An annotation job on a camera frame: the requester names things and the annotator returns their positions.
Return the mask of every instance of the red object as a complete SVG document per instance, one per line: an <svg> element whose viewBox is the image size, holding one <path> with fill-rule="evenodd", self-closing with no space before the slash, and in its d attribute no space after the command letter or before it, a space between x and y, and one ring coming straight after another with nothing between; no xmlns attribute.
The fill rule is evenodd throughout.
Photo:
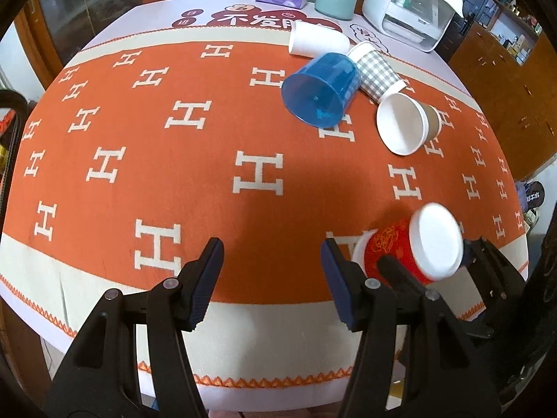
<svg viewBox="0 0 557 418"><path fill-rule="evenodd" d="M377 269L377 261L383 255L392 255L424 286L432 281L419 269L410 248L410 220L378 230L366 244L364 266L369 278L386 282Z"/></svg>

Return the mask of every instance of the silver bolt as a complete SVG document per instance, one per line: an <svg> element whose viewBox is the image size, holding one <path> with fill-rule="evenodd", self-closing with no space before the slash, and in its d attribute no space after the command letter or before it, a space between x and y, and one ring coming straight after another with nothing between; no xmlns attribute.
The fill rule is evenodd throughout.
<svg viewBox="0 0 557 418"><path fill-rule="evenodd" d="M163 281L164 289L174 289L179 285L179 281L176 278L167 278Z"/></svg>
<svg viewBox="0 0 557 418"><path fill-rule="evenodd" d="M105 292L105 299L106 300L113 300L116 297L118 297L119 293L120 293L120 291L118 289L109 289L108 291Z"/></svg>
<svg viewBox="0 0 557 418"><path fill-rule="evenodd" d="M368 278L364 284L368 289L379 289L381 287L381 282L375 278Z"/></svg>
<svg viewBox="0 0 557 418"><path fill-rule="evenodd" d="M441 295L439 295L439 292L437 292L435 289L428 289L427 291L425 291L425 298L427 298L428 300L437 300L439 297L441 297Z"/></svg>

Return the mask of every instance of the wooden cabinet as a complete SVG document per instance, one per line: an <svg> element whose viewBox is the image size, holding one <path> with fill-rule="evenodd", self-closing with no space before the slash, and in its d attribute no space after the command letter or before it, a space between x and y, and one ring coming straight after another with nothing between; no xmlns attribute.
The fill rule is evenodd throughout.
<svg viewBox="0 0 557 418"><path fill-rule="evenodd" d="M449 65L482 108L515 179L557 152L557 53L544 34L520 66L474 24Z"/></svg>

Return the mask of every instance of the table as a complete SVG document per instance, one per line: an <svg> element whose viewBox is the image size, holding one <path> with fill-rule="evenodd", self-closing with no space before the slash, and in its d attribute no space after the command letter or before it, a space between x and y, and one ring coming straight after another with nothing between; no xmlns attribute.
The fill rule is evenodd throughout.
<svg viewBox="0 0 557 418"><path fill-rule="evenodd" d="M444 114L408 157L382 144L377 106L359 91L343 121L307 126L280 86L307 62L288 54L292 20L373 41ZM205 406L303 408L341 399L359 335L338 320L319 262L335 237L349 257L365 231L427 202L464 237L487 236L527 275L513 179L480 108L437 54L253 0L168 0L107 27L33 111L17 159L0 294L65 351L101 294L149 289L197 258L212 235L225 264L204 322L185 334ZM483 309L460 269L432 284L459 317ZM153 394L145 328L142 390Z"/></svg>

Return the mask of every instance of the shelf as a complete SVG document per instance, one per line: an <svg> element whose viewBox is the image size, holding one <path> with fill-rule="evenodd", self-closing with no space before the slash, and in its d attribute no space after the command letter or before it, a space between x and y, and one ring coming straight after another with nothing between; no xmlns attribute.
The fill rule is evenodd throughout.
<svg viewBox="0 0 557 418"><path fill-rule="evenodd" d="M511 8L508 6L503 5L503 3L493 0L495 4L503 11L504 14L511 17L511 20L515 22L521 29L528 33L529 36L532 37L533 40L538 40L540 35L534 31L531 25L527 24L523 19L521 19L518 15L516 15Z"/></svg>

